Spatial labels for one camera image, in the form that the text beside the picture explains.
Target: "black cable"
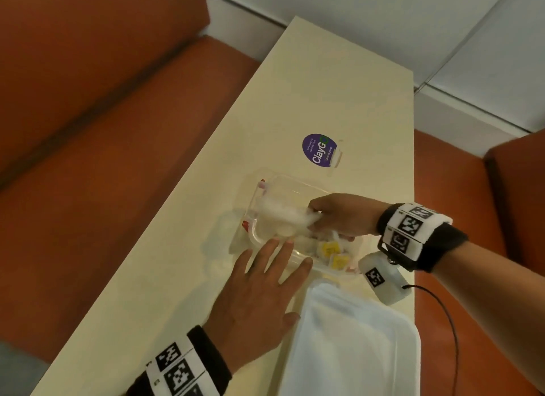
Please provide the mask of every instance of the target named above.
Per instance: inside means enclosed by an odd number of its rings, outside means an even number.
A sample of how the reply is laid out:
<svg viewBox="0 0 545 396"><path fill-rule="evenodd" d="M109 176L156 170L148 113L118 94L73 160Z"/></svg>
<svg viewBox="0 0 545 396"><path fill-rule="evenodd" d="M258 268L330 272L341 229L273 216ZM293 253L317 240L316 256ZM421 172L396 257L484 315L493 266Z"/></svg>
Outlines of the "black cable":
<svg viewBox="0 0 545 396"><path fill-rule="evenodd" d="M437 300L439 305L443 308L443 311L446 314L446 317L448 318L448 322L450 323L450 327L452 328L452 334L454 335L454 347L456 349L456 361L454 366L454 383L452 384L452 396L456 395L456 386L458 384L458 366L460 365L460 346L458 345L458 335L456 334L456 328L454 327L454 322L452 320L452 317L448 310L445 307L445 304L437 297L434 293L432 293L430 290L428 290L425 287L422 287L421 285L416 284L407 284L403 286L403 289L410 289L415 288L419 290L426 291L429 295L431 295L433 298Z"/></svg>

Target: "orange cushion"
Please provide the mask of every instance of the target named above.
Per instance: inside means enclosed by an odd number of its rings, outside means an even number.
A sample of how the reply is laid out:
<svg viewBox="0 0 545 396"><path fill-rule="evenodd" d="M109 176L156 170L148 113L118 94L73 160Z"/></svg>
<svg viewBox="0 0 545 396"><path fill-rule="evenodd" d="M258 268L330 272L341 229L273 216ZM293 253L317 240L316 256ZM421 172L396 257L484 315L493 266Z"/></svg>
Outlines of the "orange cushion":
<svg viewBox="0 0 545 396"><path fill-rule="evenodd" d="M0 193L0 340L58 354L257 67L204 37Z"/></svg>
<svg viewBox="0 0 545 396"><path fill-rule="evenodd" d="M498 217L482 159L415 131L415 200L454 219L474 243L505 255ZM460 340L458 394L539 395L477 323L431 275L415 282L436 293L451 313ZM422 396L450 394L454 343L439 304L416 291L415 322L422 339Z"/></svg>
<svg viewBox="0 0 545 396"><path fill-rule="evenodd" d="M0 171L208 22L206 0L0 0Z"/></svg>
<svg viewBox="0 0 545 396"><path fill-rule="evenodd" d="M545 131L492 148L487 166L509 258L545 276Z"/></svg>

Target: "black and white wristband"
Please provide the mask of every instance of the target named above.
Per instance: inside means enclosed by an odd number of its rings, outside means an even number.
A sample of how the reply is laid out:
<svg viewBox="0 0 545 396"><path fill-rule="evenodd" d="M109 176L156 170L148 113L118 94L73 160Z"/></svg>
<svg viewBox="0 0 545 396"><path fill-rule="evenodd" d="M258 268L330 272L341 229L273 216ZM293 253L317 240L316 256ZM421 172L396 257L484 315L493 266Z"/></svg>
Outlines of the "black and white wristband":
<svg viewBox="0 0 545 396"><path fill-rule="evenodd" d="M201 326L146 364L154 396L221 396L231 379L223 358Z"/></svg>
<svg viewBox="0 0 545 396"><path fill-rule="evenodd" d="M431 272L449 250L468 240L452 218L420 204L394 204L380 217L378 248L405 269Z"/></svg>

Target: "hand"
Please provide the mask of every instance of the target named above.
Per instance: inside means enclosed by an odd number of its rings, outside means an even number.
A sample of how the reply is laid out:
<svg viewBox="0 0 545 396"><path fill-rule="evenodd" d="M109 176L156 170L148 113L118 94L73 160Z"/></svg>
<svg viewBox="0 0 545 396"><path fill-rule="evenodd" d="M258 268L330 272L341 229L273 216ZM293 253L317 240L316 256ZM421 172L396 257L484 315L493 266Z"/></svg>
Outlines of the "hand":
<svg viewBox="0 0 545 396"><path fill-rule="evenodd" d="M293 251L286 241L265 272L278 239L269 240L245 273L252 250L244 251L212 307L203 329L234 374L242 366L276 348L299 320L286 308L312 268L306 258L282 284L278 283Z"/></svg>
<svg viewBox="0 0 545 396"><path fill-rule="evenodd" d="M310 201L309 208L322 217L309 227L314 232L335 230L346 237L378 235L377 223L390 204L364 196L329 194Z"/></svg>

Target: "tabletop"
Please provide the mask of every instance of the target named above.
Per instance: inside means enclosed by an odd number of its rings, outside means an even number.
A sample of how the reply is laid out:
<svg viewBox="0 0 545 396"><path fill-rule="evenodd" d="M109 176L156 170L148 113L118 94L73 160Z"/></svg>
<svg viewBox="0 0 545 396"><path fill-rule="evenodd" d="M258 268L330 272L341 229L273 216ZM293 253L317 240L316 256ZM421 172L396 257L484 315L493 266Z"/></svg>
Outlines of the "tabletop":
<svg viewBox="0 0 545 396"><path fill-rule="evenodd" d="M32 394L117 396L201 324L260 179L285 173L332 192L412 201L412 101L411 71L295 18ZM337 167L305 156L310 134L337 143ZM374 299L362 277L341 288ZM414 319L413 294L393 307ZM242 368L227 394L274 395L286 351Z"/></svg>

